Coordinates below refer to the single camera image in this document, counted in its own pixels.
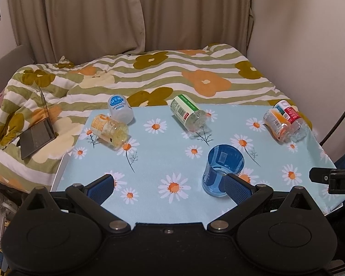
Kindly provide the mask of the striped floral quilt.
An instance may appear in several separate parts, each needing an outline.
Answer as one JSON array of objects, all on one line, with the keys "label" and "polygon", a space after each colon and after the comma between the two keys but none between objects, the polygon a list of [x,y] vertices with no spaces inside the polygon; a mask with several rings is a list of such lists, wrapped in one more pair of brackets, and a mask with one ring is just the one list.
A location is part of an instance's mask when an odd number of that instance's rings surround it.
[{"label": "striped floral quilt", "polygon": [[[22,160],[19,135],[45,117],[39,87],[57,137]],[[35,62],[19,68],[0,93],[0,183],[26,193],[51,185],[90,112],[105,109],[113,94],[125,96],[131,106],[160,106],[181,93],[199,104],[274,105],[285,99],[228,44],[105,55],[80,65],[64,57],[57,63]]]}]

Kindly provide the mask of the grey bed headboard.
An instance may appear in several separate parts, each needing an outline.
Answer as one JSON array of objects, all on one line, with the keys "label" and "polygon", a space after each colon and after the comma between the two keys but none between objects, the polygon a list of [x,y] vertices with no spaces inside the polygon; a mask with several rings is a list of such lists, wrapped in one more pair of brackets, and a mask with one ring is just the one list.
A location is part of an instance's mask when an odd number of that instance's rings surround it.
[{"label": "grey bed headboard", "polygon": [[21,67],[35,63],[29,50],[21,45],[0,59],[0,93],[13,74]]}]

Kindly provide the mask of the open grey laptop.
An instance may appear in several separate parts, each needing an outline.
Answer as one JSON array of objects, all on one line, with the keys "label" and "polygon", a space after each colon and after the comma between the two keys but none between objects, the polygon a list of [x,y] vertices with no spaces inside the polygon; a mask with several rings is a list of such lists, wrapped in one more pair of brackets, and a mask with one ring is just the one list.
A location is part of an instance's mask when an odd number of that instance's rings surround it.
[{"label": "open grey laptop", "polygon": [[42,89],[40,87],[38,89],[45,117],[29,127],[19,136],[17,146],[20,147],[20,156],[22,160],[30,157],[56,138],[45,96]]}]

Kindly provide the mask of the white blue labelled cup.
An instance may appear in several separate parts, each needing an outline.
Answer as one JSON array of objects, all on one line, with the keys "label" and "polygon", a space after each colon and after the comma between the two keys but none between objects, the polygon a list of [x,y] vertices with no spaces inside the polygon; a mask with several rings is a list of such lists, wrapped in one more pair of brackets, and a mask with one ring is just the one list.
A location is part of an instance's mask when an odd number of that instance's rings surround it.
[{"label": "white blue labelled cup", "polygon": [[127,125],[134,118],[133,110],[123,95],[112,95],[108,100],[108,109],[112,119]]}]

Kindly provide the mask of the light blue daisy tablecloth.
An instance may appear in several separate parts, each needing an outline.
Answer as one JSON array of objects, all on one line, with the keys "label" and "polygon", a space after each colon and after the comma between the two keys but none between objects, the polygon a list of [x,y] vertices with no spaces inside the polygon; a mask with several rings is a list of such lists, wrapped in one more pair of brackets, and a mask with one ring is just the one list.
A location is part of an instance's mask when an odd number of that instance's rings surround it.
[{"label": "light blue daisy tablecloth", "polygon": [[202,187],[210,150],[230,145],[244,157],[241,178],[253,185],[263,183],[276,191],[301,185],[324,214],[345,200],[344,195],[329,194],[326,185],[310,181],[311,168],[333,166],[311,133],[300,142],[279,144],[263,124],[266,106],[203,109],[209,114],[207,130],[190,134],[168,106],[135,108],[130,138],[120,149],[98,140],[86,124],[60,174],[58,189],[86,185],[109,173],[115,190],[103,206],[127,223],[206,224],[235,206],[230,198],[209,196]]}]

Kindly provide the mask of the beige curtain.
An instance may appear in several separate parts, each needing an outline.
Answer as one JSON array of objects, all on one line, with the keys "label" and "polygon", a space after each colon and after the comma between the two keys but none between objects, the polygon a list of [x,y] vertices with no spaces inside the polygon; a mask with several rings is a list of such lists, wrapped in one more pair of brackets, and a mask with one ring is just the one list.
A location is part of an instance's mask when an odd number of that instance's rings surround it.
[{"label": "beige curtain", "polygon": [[8,0],[17,44],[37,63],[80,64],[104,55],[200,49],[246,53],[252,0]]}]

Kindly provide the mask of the green labelled clear cup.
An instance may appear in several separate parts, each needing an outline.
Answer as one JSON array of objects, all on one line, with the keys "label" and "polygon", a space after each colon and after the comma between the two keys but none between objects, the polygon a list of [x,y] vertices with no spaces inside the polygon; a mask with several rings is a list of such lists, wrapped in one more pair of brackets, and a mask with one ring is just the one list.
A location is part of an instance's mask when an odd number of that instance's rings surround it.
[{"label": "green labelled clear cup", "polygon": [[207,113],[185,94],[175,96],[170,109],[178,121],[191,133],[198,132],[206,124]]}]

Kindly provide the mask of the orange labelled clear cup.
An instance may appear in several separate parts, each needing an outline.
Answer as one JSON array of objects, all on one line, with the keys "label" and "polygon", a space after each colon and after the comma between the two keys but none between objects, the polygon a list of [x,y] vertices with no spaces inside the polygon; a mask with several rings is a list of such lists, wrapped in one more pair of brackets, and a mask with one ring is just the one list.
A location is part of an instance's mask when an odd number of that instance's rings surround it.
[{"label": "orange labelled clear cup", "polygon": [[265,112],[263,121],[272,132],[273,137],[279,142],[287,142],[292,129],[291,123],[276,108]]}]

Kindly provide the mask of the red labelled clear cup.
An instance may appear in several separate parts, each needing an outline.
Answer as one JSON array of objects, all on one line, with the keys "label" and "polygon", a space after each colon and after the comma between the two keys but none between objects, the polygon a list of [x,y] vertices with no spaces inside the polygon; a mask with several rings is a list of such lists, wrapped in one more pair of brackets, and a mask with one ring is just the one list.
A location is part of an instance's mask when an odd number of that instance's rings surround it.
[{"label": "red labelled clear cup", "polygon": [[273,108],[285,119],[285,141],[298,142],[307,136],[308,125],[287,101],[281,100]]}]

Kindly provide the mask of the yellow labelled clear cup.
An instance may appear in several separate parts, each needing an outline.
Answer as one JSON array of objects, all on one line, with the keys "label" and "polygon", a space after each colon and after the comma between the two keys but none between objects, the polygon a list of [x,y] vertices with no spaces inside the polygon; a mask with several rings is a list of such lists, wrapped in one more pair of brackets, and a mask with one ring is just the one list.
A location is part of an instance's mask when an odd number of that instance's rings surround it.
[{"label": "yellow labelled clear cup", "polygon": [[91,130],[93,134],[110,144],[113,148],[122,147],[129,138],[127,124],[103,114],[94,117],[91,122]]}]

